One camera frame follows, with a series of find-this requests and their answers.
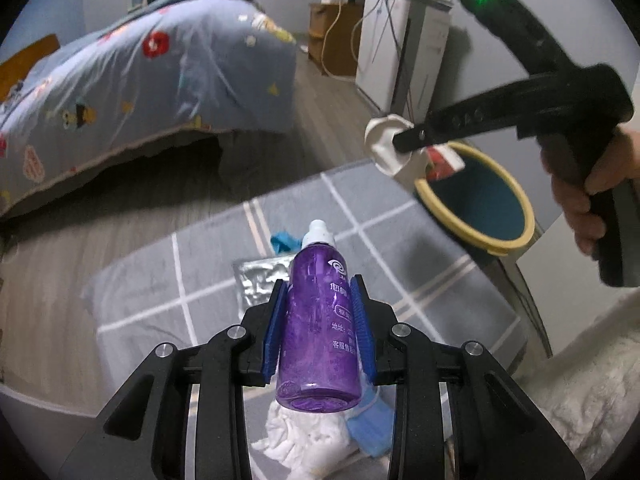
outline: gray floor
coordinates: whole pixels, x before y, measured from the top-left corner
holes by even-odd
[[[0,224],[3,235],[18,240],[17,253],[0,264],[5,383],[95,413],[105,399],[94,324],[78,297],[92,274],[250,197],[364,158],[372,113],[353,84],[320,76],[300,53],[295,95],[293,133],[273,138],[251,178],[221,182],[220,149],[206,139],[105,170],[64,198]]]

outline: bed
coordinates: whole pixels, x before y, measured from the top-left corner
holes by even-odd
[[[156,0],[63,46],[0,107],[0,217],[181,130],[288,132],[295,65],[248,0]]]

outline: finger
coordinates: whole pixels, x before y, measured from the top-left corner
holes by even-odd
[[[594,248],[596,247],[596,242],[589,240],[588,238],[583,238],[579,235],[575,235],[575,244],[578,246],[578,249],[580,249],[580,252],[585,256],[591,256]]]
[[[551,190],[554,198],[562,209],[576,213],[587,213],[591,209],[591,202],[587,194],[558,177],[551,178]]]
[[[593,213],[575,213],[573,211],[565,211],[564,217],[569,227],[581,238],[590,240],[599,240],[604,236],[607,228],[604,221]]]
[[[625,134],[614,136],[584,181],[584,189],[593,195],[616,187],[625,178],[631,178],[633,164],[632,138]]]

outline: white towel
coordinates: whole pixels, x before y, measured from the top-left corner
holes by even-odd
[[[274,400],[267,414],[267,437],[251,444],[291,469],[287,480],[318,480],[358,449],[340,413],[302,413]]]

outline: blue face mask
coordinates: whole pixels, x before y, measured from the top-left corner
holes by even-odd
[[[351,437],[367,456],[380,457],[391,449],[394,434],[394,410],[380,398],[380,387],[367,384],[362,400],[345,414]]]

